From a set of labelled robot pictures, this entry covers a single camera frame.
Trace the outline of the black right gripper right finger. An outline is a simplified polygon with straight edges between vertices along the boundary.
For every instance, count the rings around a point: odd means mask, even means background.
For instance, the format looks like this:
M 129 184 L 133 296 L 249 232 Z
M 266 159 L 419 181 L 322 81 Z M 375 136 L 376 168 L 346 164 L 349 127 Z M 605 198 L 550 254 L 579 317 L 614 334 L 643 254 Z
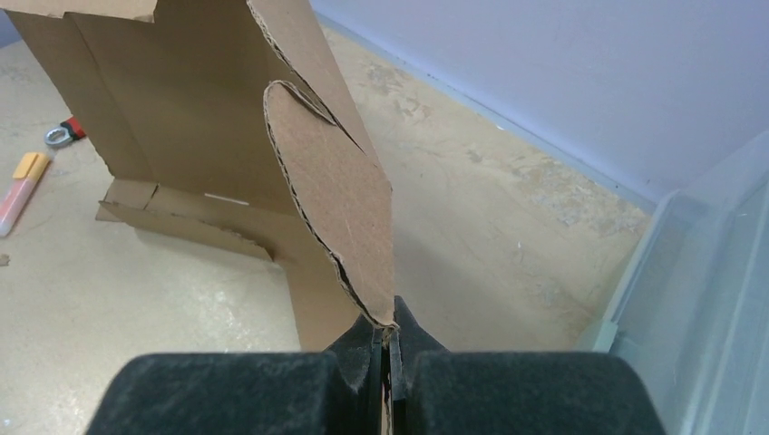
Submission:
M 395 434 L 662 434 L 636 372 L 596 352 L 450 352 L 395 298 Z

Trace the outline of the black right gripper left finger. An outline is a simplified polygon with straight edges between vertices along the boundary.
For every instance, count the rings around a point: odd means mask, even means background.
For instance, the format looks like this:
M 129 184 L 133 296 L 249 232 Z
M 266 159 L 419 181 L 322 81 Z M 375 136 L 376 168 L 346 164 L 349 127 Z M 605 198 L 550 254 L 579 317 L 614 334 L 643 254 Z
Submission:
M 154 353 L 114 377 L 89 434 L 378 434 L 382 333 L 316 353 Z

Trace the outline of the brown cardboard box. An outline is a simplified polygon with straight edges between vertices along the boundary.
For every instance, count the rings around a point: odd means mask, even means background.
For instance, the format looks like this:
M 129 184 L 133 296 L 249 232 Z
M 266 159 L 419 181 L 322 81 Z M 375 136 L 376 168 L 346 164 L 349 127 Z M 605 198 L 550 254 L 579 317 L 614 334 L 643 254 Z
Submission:
M 4 1 L 1 109 L 67 115 L 1 249 L 1 431 L 86 431 L 154 353 L 316 353 L 393 321 L 390 187 L 306 1 Z

